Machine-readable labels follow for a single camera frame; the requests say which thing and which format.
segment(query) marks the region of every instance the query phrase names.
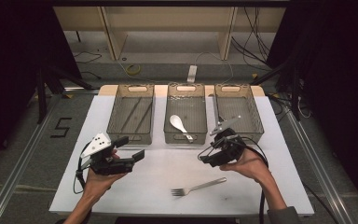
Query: fork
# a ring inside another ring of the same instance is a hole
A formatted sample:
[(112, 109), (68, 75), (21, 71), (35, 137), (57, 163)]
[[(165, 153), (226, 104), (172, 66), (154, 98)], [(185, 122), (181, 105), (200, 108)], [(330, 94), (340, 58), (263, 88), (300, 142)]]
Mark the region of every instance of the fork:
[(220, 184), (223, 182), (226, 182), (227, 179), (225, 177), (213, 180), (211, 182), (205, 183), (205, 184), (201, 184), (198, 185), (196, 187), (193, 187), (191, 189), (188, 188), (183, 188), (183, 189), (171, 189), (171, 194), (172, 196), (186, 196), (191, 190), (195, 190), (195, 189), (203, 189), (212, 185), (216, 185), (216, 184)]

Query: white tabletop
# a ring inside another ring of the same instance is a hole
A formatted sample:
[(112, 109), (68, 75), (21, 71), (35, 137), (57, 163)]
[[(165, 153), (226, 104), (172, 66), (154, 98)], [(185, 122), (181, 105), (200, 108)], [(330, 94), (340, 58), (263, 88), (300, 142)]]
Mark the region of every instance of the white tabletop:
[[(98, 132), (105, 132), (115, 96), (95, 96), (77, 139), (74, 152), (63, 174), (50, 212), (69, 214), (80, 194), (73, 193), (78, 158), (83, 147)], [(289, 206), (303, 216), (313, 215), (310, 200), (299, 179), (296, 167), (284, 142), (281, 129), (267, 97), (255, 97), (265, 133), (259, 141), (269, 162), (269, 168)], [(183, 147), (164, 141), (166, 98), (156, 97), (152, 145), (145, 149), (145, 158), (138, 161), (133, 172), (118, 180), (98, 201), (93, 213), (138, 217), (244, 217), (258, 214), (261, 188), (254, 180), (235, 172), (222, 172), (197, 159), (213, 137), (207, 134), (206, 144)], [(208, 130), (214, 124), (213, 102), (206, 98)], [(118, 155), (128, 158), (139, 151), (136, 147), (121, 147)], [(185, 197), (173, 197), (170, 189), (193, 187), (220, 177), (227, 182), (190, 192)], [(76, 190), (81, 190), (76, 181)]]

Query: white spoon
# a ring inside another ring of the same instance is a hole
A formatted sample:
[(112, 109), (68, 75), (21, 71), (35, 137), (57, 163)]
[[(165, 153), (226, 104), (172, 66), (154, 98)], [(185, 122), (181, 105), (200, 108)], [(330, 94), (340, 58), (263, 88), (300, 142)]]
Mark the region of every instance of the white spoon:
[(182, 131), (182, 133), (187, 137), (187, 140), (190, 143), (193, 142), (193, 137), (191, 137), (190, 134), (187, 134), (187, 131), (186, 131), (185, 127), (183, 126), (182, 120), (177, 115), (172, 115), (170, 117), (170, 122), (171, 122), (171, 125), (173, 125), (173, 127)]

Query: gray carpet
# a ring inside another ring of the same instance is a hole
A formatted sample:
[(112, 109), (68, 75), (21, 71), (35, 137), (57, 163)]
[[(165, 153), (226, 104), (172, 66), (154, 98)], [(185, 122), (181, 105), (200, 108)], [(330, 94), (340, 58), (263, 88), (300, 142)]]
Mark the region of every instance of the gray carpet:
[[(188, 64), (142, 64), (142, 72), (137, 75), (137, 77), (183, 82), (186, 80), (188, 67)], [(84, 80), (94, 86), (118, 83), (145, 83), (144, 80), (126, 77), (122, 68), (114, 63), (80, 63), (79, 68), (82, 72), (89, 71), (102, 77), (102, 79), (97, 79), (93, 75), (83, 74)], [(255, 71), (254, 68), (246, 65), (233, 65), (232, 68), (235, 74), (234, 78), (232, 78), (232, 82), (250, 82), (252, 80), (251, 74)], [(217, 77), (217, 79), (211, 80), (210, 77)], [(212, 64), (200, 65), (196, 81), (212, 84), (225, 81), (229, 77), (230, 70), (228, 66)], [(62, 82), (65, 86), (75, 86), (66, 80)], [(275, 80), (272, 79), (264, 83), (264, 90), (266, 92), (273, 92), (274, 82)], [(54, 197), (55, 189), (61, 181), (62, 173), (71, 156), (92, 98), (92, 94), (75, 94), (72, 98), (60, 100), (36, 152), (29, 161), (20, 180), (19, 184), (23, 186), (16, 189), (16, 192), (13, 194), (2, 215), (0, 223), (54, 223), (60, 219), (58, 215), (51, 214), (48, 211), (48, 207)], [(276, 111), (279, 111), (279, 107), (274, 103), (272, 104)], [(277, 119), (280, 119), (282, 116), (283, 114), (277, 115)], [(37, 101), (33, 100), (29, 108), (24, 111), (24, 115), (19, 120), (18, 126), (7, 139), (7, 148), (0, 151), (0, 186), (5, 183), (11, 169), (20, 157), (28, 139), (31, 137), (36, 126), (37, 118)], [(63, 130), (55, 130), (59, 118), (72, 118), (62, 121), (62, 126), (69, 127), (70, 129), (64, 138), (51, 138), (52, 135), (63, 134)], [(333, 156), (317, 121), (314, 118), (310, 118), (302, 119), (301, 122), (338, 192), (348, 206), (354, 222), (358, 223), (358, 192), (356, 188), (346, 176), (339, 161)], [(328, 201), (325, 199), (322, 188), (293, 132), (289, 120), (283, 117), (280, 121), (280, 126), (301, 179), (328, 205)], [(334, 223), (315, 197), (310, 194), (309, 196), (315, 207), (315, 215), (312, 217), (303, 217), (303, 223)], [(93, 216), (91, 219), (91, 223), (101, 224), (114, 223), (114, 221), (114, 217)], [(258, 218), (249, 217), (245, 218), (244, 221), (246, 221), (245, 223), (258, 223)]]

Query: storage bin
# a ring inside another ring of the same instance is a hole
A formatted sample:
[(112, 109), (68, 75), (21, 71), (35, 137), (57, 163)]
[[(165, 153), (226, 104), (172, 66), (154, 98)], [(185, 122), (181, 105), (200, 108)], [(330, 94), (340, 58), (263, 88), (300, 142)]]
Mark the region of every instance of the storage bin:
[(173, 127), (170, 117), (177, 115), (188, 134), (193, 138), (192, 144), (205, 143), (208, 132), (206, 119), (205, 88), (202, 84), (170, 83), (167, 92), (167, 107), (164, 122), (165, 142), (167, 144), (190, 144), (181, 131)]
[(107, 133), (112, 141), (129, 137), (129, 145), (152, 143), (154, 85), (118, 85)]
[(256, 143), (264, 133), (261, 118), (258, 114), (252, 88), (249, 84), (217, 84), (214, 86), (214, 111), (216, 122), (241, 116), (240, 120), (230, 127), (246, 144)]

